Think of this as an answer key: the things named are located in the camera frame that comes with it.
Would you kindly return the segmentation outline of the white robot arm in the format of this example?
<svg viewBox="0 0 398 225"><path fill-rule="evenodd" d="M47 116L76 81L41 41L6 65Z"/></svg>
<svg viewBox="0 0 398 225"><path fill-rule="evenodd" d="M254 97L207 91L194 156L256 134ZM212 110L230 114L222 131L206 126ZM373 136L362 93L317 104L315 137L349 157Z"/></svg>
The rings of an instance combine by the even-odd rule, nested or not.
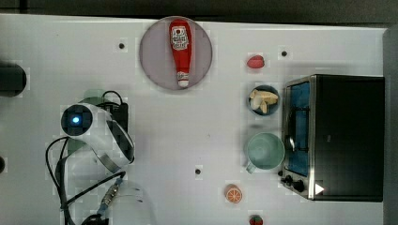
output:
<svg viewBox="0 0 398 225"><path fill-rule="evenodd" d="M102 108L77 103L63 111L61 128L81 144L59 159L56 179L66 225L156 225L143 188L129 180L134 142Z"/></svg>

